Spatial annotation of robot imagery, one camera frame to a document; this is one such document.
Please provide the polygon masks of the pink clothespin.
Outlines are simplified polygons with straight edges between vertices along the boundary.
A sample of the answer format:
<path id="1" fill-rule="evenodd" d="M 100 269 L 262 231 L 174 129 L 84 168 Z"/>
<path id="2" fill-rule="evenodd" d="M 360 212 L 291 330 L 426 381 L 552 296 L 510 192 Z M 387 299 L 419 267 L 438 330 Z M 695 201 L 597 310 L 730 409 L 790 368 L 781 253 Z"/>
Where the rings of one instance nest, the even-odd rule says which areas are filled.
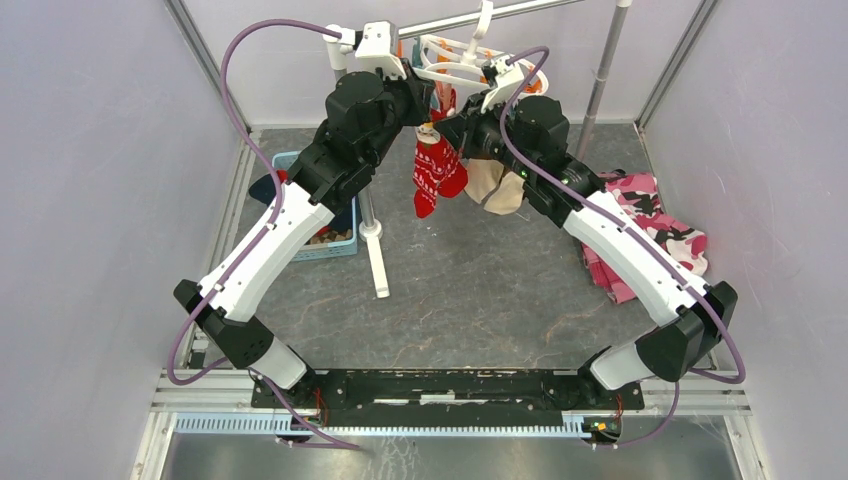
<path id="1" fill-rule="evenodd" d="M 433 109 L 441 115 L 449 115 L 456 108 L 456 90 L 453 88 L 434 91 Z"/>

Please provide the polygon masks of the white clip hanger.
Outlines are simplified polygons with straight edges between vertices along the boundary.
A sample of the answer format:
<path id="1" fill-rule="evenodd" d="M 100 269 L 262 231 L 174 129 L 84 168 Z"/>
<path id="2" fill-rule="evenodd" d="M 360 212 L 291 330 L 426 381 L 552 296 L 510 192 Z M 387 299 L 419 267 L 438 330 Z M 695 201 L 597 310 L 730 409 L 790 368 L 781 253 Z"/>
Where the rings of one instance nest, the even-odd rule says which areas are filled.
<path id="1" fill-rule="evenodd" d="M 510 53 L 488 48 L 482 45 L 493 21 L 498 17 L 509 17 L 526 13 L 533 7 L 542 7 L 543 2 L 531 1 L 524 4 L 508 5 L 497 8 L 492 1 L 482 1 L 478 10 L 442 20 L 435 20 L 401 30 L 401 37 L 411 41 L 409 59 L 415 72 L 424 79 L 433 80 L 455 87 L 466 87 L 481 91 L 487 87 L 487 79 L 481 67 L 488 61 Z M 443 37 L 441 33 L 462 25 L 474 26 L 471 38 L 466 41 L 452 40 Z M 453 50 L 444 52 L 440 41 L 444 40 Z M 441 54 L 450 59 L 449 62 L 439 63 L 437 55 Z M 446 69 L 446 74 L 437 73 L 437 69 Z"/>

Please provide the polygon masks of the pink camouflage bag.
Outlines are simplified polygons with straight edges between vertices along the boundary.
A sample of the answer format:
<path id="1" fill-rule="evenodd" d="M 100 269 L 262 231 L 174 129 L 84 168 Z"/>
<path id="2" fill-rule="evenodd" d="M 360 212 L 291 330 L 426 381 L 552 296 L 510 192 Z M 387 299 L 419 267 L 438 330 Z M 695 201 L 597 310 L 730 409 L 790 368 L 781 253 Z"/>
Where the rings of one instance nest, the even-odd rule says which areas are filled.
<path id="1" fill-rule="evenodd" d="M 708 269 L 705 233 L 675 219 L 663 209 L 656 178 L 646 172 L 628 174 L 621 169 L 599 177 L 623 211 L 670 256 L 692 273 L 702 276 Z M 583 263 L 593 283 L 615 304 L 636 298 L 635 293 L 589 246 L 580 245 Z"/>

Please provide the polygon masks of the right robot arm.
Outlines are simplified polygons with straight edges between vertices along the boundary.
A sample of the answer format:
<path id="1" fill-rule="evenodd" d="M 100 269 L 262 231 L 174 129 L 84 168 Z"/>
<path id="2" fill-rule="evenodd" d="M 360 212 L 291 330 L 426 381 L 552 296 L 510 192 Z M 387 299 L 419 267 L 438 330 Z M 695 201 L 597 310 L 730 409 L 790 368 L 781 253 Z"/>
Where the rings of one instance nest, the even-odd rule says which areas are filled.
<path id="1" fill-rule="evenodd" d="M 728 332 L 738 301 L 726 282 L 708 284 L 676 262 L 621 208 L 585 164 L 568 154 L 570 124 L 558 101 L 528 96 L 510 108 L 483 107 L 475 95 L 465 107 L 435 122 L 436 131 L 462 156 L 500 162 L 525 183 L 530 205 L 587 245 L 636 294 L 656 326 L 642 336 L 592 357 L 577 382 L 591 408 L 612 401 L 618 389 L 657 377 L 676 382 L 719 343 L 725 343 L 739 384 L 746 377 Z"/>

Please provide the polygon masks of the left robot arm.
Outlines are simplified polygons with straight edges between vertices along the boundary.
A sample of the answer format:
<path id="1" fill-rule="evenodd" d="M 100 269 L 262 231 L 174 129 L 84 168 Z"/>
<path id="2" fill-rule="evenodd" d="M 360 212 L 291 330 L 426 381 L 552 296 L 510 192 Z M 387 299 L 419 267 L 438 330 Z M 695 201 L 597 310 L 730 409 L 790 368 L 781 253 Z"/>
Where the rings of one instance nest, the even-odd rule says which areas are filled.
<path id="1" fill-rule="evenodd" d="M 434 90 L 412 70 L 397 78 L 360 71 L 339 79 L 325 101 L 326 119 L 246 238 L 202 280 L 182 280 L 174 289 L 226 360 L 272 381 L 290 407 L 312 399 L 312 370 L 256 317 L 258 305 L 306 241 L 371 183 L 402 129 L 429 121 Z"/>

